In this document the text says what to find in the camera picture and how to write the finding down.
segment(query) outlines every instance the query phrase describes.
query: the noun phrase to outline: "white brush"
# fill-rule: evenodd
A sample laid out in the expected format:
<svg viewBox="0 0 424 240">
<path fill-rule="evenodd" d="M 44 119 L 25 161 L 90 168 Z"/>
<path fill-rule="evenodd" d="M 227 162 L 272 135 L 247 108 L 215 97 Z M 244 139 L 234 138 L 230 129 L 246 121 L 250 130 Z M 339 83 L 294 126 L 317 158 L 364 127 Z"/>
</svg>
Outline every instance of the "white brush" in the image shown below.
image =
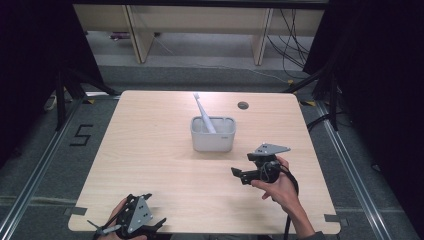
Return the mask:
<svg viewBox="0 0 424 240">
<path fill-rule="evenodd" d="M 213 125 L 212 125 L 212 122 L 211 122 L 211 119 L 209 118 L 209 116 L 206 114 L 206 112 L 205 112 L 205 110 L 203 109 L 203 107 L 202 107 L 202 104 L 200 104 L 200 101 L 199 101 L 199 94 L 198 93 L 193 93 L 193 96 L 194 96 L 194 98 L 196 99 L 196 102 L 197 102 L 197 106 L 199 106 L 199 110 L 200 110 L 200 113 L 202 114 L 202 119 L 203 119 L 203 122 L 205 123 L 205 125 L 206 125 L 206 128 L 208 128 L 208 131 L 210 132 L 210 133 L 216 133 L 216 131 L 215 131 L 215 128 L 213 127 Z"/>
</svg>

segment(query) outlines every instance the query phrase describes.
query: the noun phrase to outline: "gray floor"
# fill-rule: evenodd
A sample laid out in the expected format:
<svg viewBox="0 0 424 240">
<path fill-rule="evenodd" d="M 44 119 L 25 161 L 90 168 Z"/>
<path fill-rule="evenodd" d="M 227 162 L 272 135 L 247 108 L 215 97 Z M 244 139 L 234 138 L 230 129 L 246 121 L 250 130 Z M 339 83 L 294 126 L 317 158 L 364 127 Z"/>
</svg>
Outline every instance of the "gray floor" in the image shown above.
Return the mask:
<svg viewBox="0 0 424 240">
<path fill-rule="evenodd" d="M 147 62 L 140 65 L 136 62 L 130 40 L 114 41 L 109 39 L 109 35 L 90 32 L 87 38 L 105 82 L 120 91 L 279 92 L 288 87 L 289 79 L 297 82 L 300 80 L 298 78 L 307 76 L 299 72 L 301 69 L 298 66 L 283 61 L 269 44 L 263 64 L 255 66 L 248 36 L 161 34 L 155 40 Z M 300 40 L 306 48 L 310 47 L 312 38 Z M 300 61 L 296 51 L 290 54 Z M 84 87 L 87 91 L 97 91 L 90 86 Z M 312 89 L 313 86 L 308 86 L 299 90 L 299 100 L 311 100 Z M 73 207 L 78 199 L 116 104 L 117 100 L 105 99 L 79 106 L 25 214 L 14 229 L 12 239 L 91 239 L 92 233 L 69 231 L 69 216 L 64 212 Z M 301 106 L 301 110 L 305 124 L 319 117 L 317 107 Z M 93 125 L 85 130 L 86 134 L 91 135 L 90 141 L 85 147 L 70 146 L 80 141 L 74 135 L 81 124 Z M 339 134 L 392 239 L 419 239 L 382 175 L 370 167 L 372 158 L 348 116 L 340 115 L 338 126 Z M 55 127 L 56 113 L 54 110 L 48 111 L 34 124 L 32 132 L 21 145 L 22 155 L 11 158 L 0 170 L 1 219 L 7 216 L 37 166 L 55 134 Z M 327 236 L 328 239 L 378 239 L 324 124 L 318 124 L 310 136 L 336 212 L 344 223 L 340 234 Z"/>
</svg>

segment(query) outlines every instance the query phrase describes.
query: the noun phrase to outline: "human hand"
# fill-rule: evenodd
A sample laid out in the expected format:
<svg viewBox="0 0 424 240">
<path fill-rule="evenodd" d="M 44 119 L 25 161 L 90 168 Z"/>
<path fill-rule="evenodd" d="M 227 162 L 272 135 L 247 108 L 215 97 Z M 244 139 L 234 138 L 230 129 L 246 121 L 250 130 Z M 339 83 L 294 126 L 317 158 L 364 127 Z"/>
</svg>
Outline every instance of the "human hand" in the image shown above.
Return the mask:
<svg viewBox="0 0 424 240">
<path fill-rule="evenodd" d="M 119 210 L 121 210 L 124 205 L 125 202 L 127 201 L 127 198 L 124 198 L 121 200 L 121 202 L 115 207 L 115 209 L 113 209 L 112 213 L 110 214 L 109 220 L 112 219 L 118 212 Z M 116 219 L 108 226 L 108 227 L 113 227 L 116 225 Z M 131 238 L 133 240 L 147 240 L 147 237 L 142 235 L 142 236 L 138 236 L 135 238 Z M 100 236 L 98 238 L 98 240 L 120 240 L 120 238 L 118 237 L 118 235 L 116 235 L 115 232 L 109 233 L 106 236 Z"/>
<path fill-rule="evenodd" d="M 277 160 L 281 165 L 289 169 L 289 162 L 280 156 L 277 156 Z M 285 173 L 280 172 L 279 178 L 274 183 L 252 180 L 251 185 L 265 191 L 262 199 L 272 197 L 287 213 L 290 213 L 292 208 L 300 206 L 294 185 Z"/>
</svg>

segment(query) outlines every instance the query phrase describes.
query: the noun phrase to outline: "black sleeve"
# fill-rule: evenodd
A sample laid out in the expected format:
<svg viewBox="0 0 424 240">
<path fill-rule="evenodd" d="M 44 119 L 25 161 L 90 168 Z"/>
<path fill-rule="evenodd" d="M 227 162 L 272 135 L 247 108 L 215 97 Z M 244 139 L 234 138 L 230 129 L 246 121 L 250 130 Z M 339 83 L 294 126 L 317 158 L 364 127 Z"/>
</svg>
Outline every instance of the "black sleeve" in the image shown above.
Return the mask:
<svg viewBox="0 0 424 240">
<path fill-rule="evenodd" d="M 301 240 L 325 240 L 325 236 L 324 236 L 324 233 L 319 231 L 319 232 L 316 232 L 314 235 L 307 238 L 302 238 Z"/>
</svg>

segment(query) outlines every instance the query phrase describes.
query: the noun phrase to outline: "white container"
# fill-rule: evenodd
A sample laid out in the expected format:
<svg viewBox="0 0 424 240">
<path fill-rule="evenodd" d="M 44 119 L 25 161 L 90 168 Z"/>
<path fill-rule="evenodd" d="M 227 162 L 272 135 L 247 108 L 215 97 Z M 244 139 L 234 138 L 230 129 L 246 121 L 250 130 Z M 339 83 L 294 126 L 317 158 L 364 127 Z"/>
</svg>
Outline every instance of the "white container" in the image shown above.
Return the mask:
<svg viewBox="0 0 424 240">
<path fill-rule="evenodd" d="M 233 148 L 236 121 L 230 117 L 211 117 L 216 133 L 209 133 L 201 116 L 191 121 L 193 148 L 200 152 L 229 152 Z"/>
</svg>

